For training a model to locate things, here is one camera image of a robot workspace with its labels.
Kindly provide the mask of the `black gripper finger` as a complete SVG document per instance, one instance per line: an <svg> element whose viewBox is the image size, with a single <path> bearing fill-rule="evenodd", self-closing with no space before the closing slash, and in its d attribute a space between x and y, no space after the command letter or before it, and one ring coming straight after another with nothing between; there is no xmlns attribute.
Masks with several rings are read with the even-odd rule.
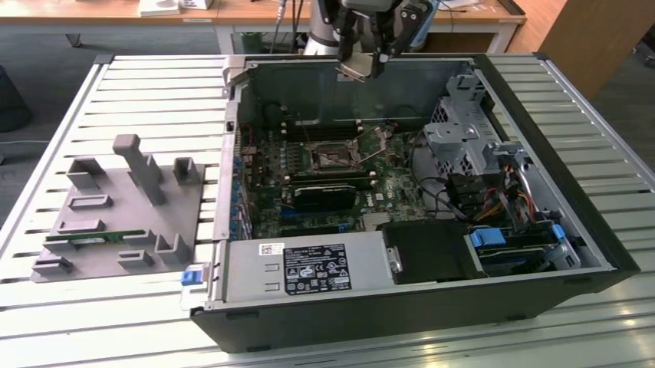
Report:
<svg viewBox="0 0 655 368"><path fill-rule="evenodd" d="M379 77L387 61L401 55L410 47L426 21L429 20L429 1L410 1L401 9L402 29L395 35L394 24L397 7L402 1L393 1L393 7L371 15L371 33L374 38L371 77Z"/></svg>
<svg viewBox="0 0 655 368"><path fill-rule="evenodd" d="M351 9L341 9L335 20L335 32L339 35L338 60L349 61L354 53L355 32L354 26L358 15Z"/></svg>

